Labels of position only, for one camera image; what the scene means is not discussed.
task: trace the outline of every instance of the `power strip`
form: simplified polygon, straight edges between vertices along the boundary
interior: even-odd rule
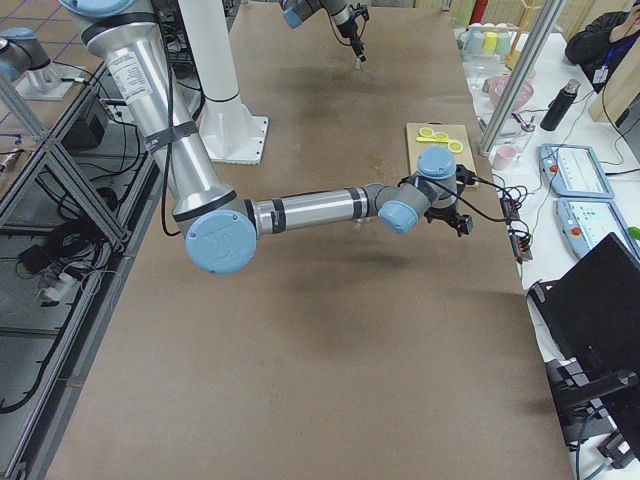
[[[502,209],[502,215],[504,218],[509,219],[509,222],[507,223],[507,231],[509,233],[509,242],[511,242],[513,255],[516,257],[516,262],[522,263],[533,260],[531,249],[523,244],[521,237],[511,228],[511,222],[520,220],[520,213],[516,208],[516,202],[513,199],[503,197],[500,199],[500,208]]]

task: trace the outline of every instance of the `person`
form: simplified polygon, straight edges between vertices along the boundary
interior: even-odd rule
[[[630,12],[609,12],[577,33],[565,49],[570,62],[580,65],[596,92],[618,68],[640,36],[640,0]]]

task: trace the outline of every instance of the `black tape band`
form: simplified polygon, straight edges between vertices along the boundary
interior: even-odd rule
[[[411,175],[409,177],[404,177],[402,180],[400,180],[400,182],[398,183],[398,186],[402,185],[403,183],[407,183],[411,185],[412,187],[420,191],[420,193],[422,193],[425,197],[429,198],[430,184],[426,180],[422,180],[419,175]]]
[[[368,217],[371,214],[371,198],[369,198],[369,194],[367,193],[367,189],[363,188],[362,192],[364,193],[364,198],[367,200],[367,213],[365,213],[365,217]]]
[[[251,220],[251,223],[253,223],[253,227],[256,229],[256,231],[258,230],[258,226],[256,225],[256,212],[253,209],[253,202],[249,199],[244,201],[244,208],[247,209],[247,216],[249,217],[249,220]]]
[[[129,25],[130,23],[158,23],[156,16],[153,13],[124,13],[122,15],[115,15],[113,17],[105,18],[104,20],[94,23],[84,32],[82,32],[82,43],[88,45],[94,37],[97,37],[101,33],[111,30],[112,28],[122,27],[123,25]]]
[[[177,142],[181,138],[188,137],[198,133],[196,122],[186,122],[172,128],[165,128],[156,133],[152,133],[144,138],[144,146],[149,153],[154,154],[162,147],[166,147],[170,143]]]
[[[282,233],[287,229],[287,214],[284,212],[284,203],[279,198],[271,200],[274,211],[271,212],[271,233]]]
[[[201,217],[205,213],[213,212],[214,210],[219,209],[223,205],[226,205],[237,196],[238,194],[236,193],[236,191],[231,190],[229,193],[224,194],[223,196],[217,198],[213,202],[209,202],[206,205],[195,208],[193,210],[189,210],[188,212],[174,215],[173,219],[176,221],[176,223],[182,223],[196,217]]]
[[[50,64],[51,64],[51,59],[47,58],[42,65],[38,65],[36,67],[31,67],[31,68],[28,68],[27,70],[29,70],[30,72],[35,72],[35,71],[40,70],[41,68],[44,68],[44,67],[46,67],[46,66],[48,66]]]
[[[353,200],[353,217],[352,220],[362,217],[362,203],[360,203],[360,195],[355,188],[347,188],[347,192]]]

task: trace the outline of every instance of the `computer monitor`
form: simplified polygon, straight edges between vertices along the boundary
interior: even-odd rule
[[[589,380],[623,369],[640,375],[640,263],[615,235],[605,237],[545,296],[552,337]],[[640,386],[601,400],[640,458]]]

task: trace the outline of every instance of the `white cup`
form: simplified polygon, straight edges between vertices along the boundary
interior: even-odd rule
[[[493,169],[506,170],[517,156],[518,150],[513,145],[500,145],[493,157]]]

